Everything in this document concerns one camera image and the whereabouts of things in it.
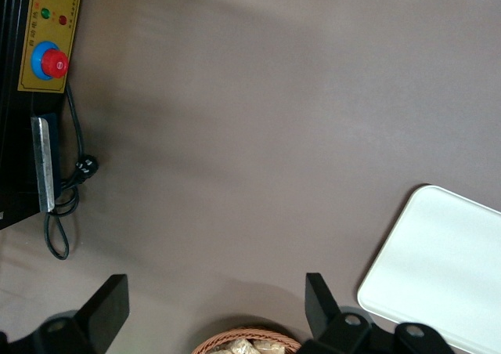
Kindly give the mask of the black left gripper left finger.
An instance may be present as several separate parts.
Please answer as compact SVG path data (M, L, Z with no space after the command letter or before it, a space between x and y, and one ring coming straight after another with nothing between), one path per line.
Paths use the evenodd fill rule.
M128 276L114 274L75 313L53 316L17 341L2 332L1 352L105 353L128 317Z

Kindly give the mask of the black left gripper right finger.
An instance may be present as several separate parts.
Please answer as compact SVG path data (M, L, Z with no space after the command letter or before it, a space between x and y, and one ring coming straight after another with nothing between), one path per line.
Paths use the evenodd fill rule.
M312 332L300 353L452 353L432 327L400 323L393 332L360 309L340 308L320 273L305 276L305 315Z

